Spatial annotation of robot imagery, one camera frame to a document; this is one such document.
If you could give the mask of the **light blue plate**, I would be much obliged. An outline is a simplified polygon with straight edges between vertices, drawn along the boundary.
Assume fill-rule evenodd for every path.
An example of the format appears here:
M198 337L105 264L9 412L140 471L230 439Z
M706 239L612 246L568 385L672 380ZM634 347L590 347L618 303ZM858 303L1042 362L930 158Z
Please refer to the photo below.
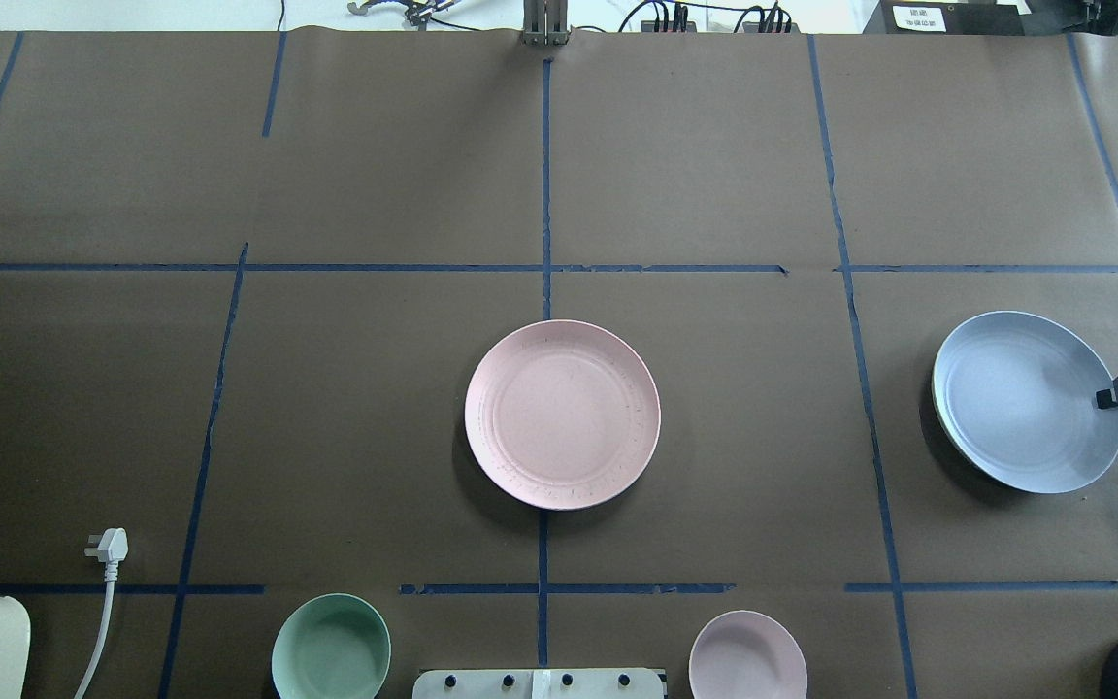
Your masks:
M1118 408L1097 394L1112 375L1057 321L994 311L963 321L937 350L932 402L941 428L972 465L1027 494L1069 494L1118 459Z

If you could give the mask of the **pink plate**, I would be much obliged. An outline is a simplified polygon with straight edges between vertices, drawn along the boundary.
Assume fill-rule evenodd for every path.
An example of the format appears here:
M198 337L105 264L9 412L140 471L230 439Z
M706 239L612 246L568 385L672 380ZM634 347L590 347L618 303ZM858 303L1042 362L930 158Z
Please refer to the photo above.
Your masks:
M479 467L506 495L576 512L642 478L662 409L631 344L598 324L552 319L520 327L480 359L463 424Z

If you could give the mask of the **black box with label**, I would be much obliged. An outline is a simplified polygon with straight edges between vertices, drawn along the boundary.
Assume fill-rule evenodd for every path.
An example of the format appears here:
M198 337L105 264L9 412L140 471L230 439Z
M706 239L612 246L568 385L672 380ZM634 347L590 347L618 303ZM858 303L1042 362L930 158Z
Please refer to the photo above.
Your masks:
M1016 6L955 1L877 1L866 35L1022 36Z

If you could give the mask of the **pink bowl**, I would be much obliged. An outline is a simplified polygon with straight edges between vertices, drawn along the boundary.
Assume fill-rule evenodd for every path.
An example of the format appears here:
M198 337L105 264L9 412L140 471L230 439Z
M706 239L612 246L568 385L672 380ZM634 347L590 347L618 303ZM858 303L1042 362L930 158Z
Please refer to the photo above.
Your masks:
M806 698L808 671L793 634L771 616L733 610L716 616L689 650L695 698Z

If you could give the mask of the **green bowl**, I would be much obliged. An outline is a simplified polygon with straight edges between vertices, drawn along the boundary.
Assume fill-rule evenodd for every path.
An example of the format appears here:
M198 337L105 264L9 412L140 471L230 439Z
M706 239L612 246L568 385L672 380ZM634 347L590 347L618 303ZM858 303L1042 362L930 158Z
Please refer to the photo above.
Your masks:
M376 698L392 657L382 614L347 593L320 594L293 611L274 640L280 698Z

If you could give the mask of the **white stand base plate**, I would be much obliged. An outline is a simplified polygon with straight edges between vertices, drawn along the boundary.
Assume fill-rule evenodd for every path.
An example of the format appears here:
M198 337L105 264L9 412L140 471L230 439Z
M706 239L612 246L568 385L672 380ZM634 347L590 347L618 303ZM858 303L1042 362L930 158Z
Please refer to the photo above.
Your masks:
M664 671L626 668L434 669L413 698L667 698Z

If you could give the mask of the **aluminium frame post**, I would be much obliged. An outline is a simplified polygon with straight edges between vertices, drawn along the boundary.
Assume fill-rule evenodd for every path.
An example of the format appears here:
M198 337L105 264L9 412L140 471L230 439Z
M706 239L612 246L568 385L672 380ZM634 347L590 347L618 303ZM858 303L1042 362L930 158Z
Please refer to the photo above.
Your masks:
M568 0L525 0L523 3L522 44L563 46L571 40Z

